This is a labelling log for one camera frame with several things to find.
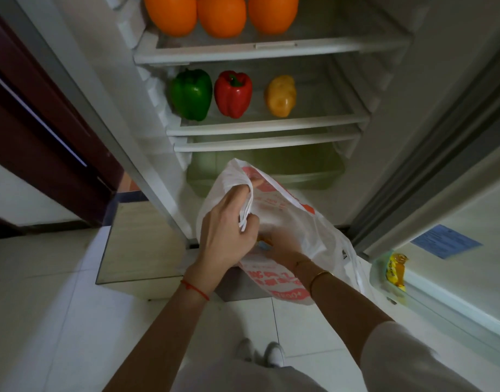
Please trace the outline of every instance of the green transparent drawer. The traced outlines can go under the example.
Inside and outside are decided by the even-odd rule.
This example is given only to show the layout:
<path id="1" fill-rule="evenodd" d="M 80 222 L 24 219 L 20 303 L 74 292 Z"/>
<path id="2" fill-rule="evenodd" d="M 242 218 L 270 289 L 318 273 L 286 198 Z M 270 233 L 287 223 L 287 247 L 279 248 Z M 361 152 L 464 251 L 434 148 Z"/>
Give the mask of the green transparent drawer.
<path id="1" fill-rule="evenodd" d="M 269 174 L 292 190 L 325 190 L 345 171 L 331 143 L 254 150 L 194 152 L 187 182 L 206 197 L 227 163 L 237 158 Z"/>

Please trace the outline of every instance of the person's left arm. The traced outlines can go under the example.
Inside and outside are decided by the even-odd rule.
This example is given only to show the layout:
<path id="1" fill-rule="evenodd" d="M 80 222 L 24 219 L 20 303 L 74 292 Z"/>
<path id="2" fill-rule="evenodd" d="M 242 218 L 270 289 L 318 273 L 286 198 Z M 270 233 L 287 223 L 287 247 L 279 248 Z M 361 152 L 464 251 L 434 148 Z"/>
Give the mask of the person's left arm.
<path id="1" fill-rule="evenodd" d="M 247 185 L 232 187 L 203 219 L 200 254 L 183 280 L 208 296 L 257 240 L 257 216 L 248 216 L 244 232 L 238 225 L 249 192 Z M 169 391 L 206 303 L 201 293 L 181 284 L 103 392 Z"/>

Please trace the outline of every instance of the green pepper stem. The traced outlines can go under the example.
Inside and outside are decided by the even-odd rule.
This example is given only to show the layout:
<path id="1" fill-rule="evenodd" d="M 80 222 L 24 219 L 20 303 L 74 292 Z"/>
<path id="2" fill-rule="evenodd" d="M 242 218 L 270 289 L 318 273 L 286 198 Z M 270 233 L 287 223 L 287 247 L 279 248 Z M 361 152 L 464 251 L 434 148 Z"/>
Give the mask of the green pepper stem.
<path id="1" fill-rule="evenodd" d="M 233 87 L 242 87 L 243 83 L 239 81 L 236 76 L 230 74 L 230 85 Z"/>

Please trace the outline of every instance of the plastic bag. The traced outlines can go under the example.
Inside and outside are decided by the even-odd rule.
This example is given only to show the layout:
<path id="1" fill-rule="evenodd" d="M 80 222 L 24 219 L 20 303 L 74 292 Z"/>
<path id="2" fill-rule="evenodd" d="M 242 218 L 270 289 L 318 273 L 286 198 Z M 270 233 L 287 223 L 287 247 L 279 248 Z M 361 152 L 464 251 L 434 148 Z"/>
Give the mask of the plastic bag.
<path id="1" fill-rule="evenodd" d="M 263 178 L 265 182 L 253 190 L 251 177 Z M 259 217 L 260 233 L 276 227 L 287 227 L 301 243 L 303 253 L 314 263 L 363 293 L 360 266 L 349 239 L 311 206 L 301 204 L 273 178 L 236 158 L 226 165 L 204 200 L 197 217 L 197 236 L 201 236 L 201 224 L 206 214 L 231 187 L 239 184 L 250 186 L 250 196 L 240 212 L 241 231 L 246 227 L 249 213 Z M 351 279 L 345 271 L 348 262 L 351 262 L 353 269 Z M 272 296 L 299 304 L 313 303 L 299 279 L 282 265 L 266 258 L 258 246 L 241 259 L 238 265 Z"/>

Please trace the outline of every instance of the bell pepper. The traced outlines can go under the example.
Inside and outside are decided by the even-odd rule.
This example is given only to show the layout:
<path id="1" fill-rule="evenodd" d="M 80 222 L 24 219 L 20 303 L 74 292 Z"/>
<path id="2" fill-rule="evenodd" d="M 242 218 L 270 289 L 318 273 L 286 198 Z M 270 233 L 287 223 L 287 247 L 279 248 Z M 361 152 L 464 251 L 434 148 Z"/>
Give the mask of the bell pepper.
<path id="1" fill-rule="evenodd" d="M 296 99 L 297 90 L 292 76 L 278 76 L 266 87 L 266 106 L 276 117 L 287 117 L 295 107 Z"/>
<path id="2" fill-rule="evenodd" d="M 215 82 L 215 103 L 221 114 L 240 118 L 250 105 L 252 84 L 243 72 L 226 71 Z"/>
<path id="3" fill-rule="evenodd" d="M 202 121 L 212 102 L 212 80 L 204 70 L 186 69 L 172 80 L 170 98 L 181 117 Z"/>

